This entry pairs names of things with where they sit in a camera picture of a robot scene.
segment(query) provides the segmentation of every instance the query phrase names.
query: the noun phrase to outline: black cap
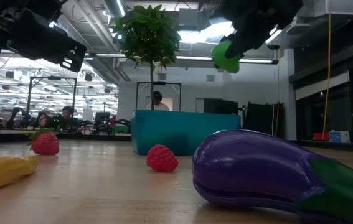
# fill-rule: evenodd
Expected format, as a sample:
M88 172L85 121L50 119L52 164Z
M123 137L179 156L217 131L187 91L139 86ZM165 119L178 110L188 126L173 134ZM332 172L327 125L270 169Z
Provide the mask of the black cap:
M161 101L162 100L162 93L160 91L154 91L153 97L154 97L154 99Z

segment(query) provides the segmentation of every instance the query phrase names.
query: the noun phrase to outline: yellow cable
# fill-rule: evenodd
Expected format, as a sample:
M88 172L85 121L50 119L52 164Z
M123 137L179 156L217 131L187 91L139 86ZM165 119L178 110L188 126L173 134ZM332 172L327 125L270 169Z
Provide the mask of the yellow cable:
M278 61L280 62L280 49L278 49ZM279 85L279 75L280 75L280 71L278 71L278 74L277 74L277 85ZM278 115L279 115L279 109L280 109L280 99L279 99L279 93L277 92L277 117L276 117L276 137L277 137L277 132L278 132Z
M327 77L326 106L324 109L323 133L321 136L322 140L324 140L324 133L326 132L328 96L329 96L329 90L330 90L330 77L331 77L331 14L328 14L328 77Z

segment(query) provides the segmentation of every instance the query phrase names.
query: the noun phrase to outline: green leaves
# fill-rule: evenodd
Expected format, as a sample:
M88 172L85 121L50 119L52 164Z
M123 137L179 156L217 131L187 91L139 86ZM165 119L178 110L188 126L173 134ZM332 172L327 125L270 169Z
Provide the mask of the green leaves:
M41 128L39 129L37 132L35 133L28 133L26 134L26 136L29 136L29 139L30 141L34 141L38 136L40 136L41 134L44 134L44 133L54 133L54 134L57 134L55 131L54 131L54 128Z
M161 8L161 5L147 9L135 6L133 12L115 21L114 41L120 44L126 59L135 62L135 68L144 62L151 65L161 62L166 68L167 64L175 62L181 38L174 19L166 16Z
M143 6L134 6L133 11L134 11L134 13L147 15L147 11Z
M138 16L135 17L135 20L136 20L136 22L139 22L139 23L149 23L149 22L151 22L150 17L145 16L145 15L138 15Z
M154 8L154 11L159 12L159 10L161 9L161 7L162 7L162 5L156 6L156 7Z

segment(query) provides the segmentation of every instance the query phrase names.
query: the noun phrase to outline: toy eggplant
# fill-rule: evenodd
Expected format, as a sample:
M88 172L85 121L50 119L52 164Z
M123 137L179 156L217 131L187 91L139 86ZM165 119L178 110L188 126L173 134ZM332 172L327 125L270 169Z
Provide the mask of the toy eggplant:
M0 157L0 187L34 173L37 165L36 156Z
M303 223L353 224L353 169L253 131L210 135L192 163L194 187L211 203L297 213Z

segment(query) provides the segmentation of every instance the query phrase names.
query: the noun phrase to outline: toy strawberry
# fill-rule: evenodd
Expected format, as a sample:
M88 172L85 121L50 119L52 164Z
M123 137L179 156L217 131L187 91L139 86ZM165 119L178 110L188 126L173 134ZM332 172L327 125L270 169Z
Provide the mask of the toy strawberry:
M40 155L56 155L59 153L59 140L53 128L42 128L29 136L32 141L31 149Z
M166 146L155 145L147 154L147 166L157 172L172 172L178 164L174 153Z

